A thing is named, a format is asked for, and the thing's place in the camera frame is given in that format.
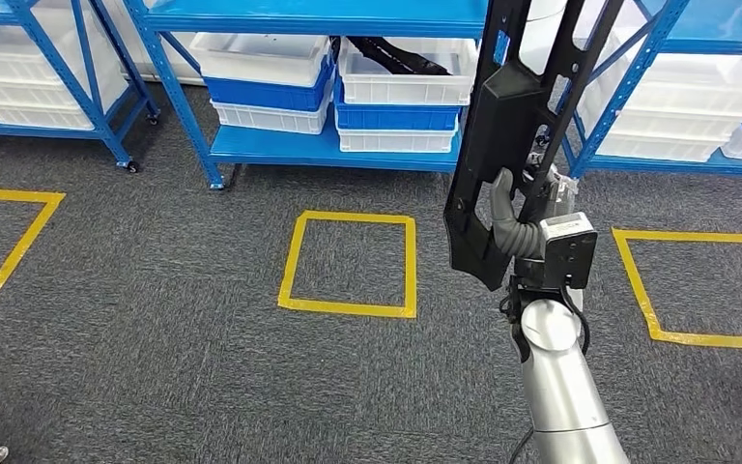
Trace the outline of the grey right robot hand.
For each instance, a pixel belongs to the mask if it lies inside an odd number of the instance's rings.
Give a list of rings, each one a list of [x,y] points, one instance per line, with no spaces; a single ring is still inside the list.
[[[553,165],[538,190],[533,189],[531,173],[525,170],[519,181],[514,180],[511,170],[502,168],[490,191],[491,219],[494,229],[514,222],[537,223],[575,212],[575,198],[579,192],[579,181],[560,173]],[[524,219],[516,219],[513,195],[518,190],[525,198],[523,205],[527,213]]]

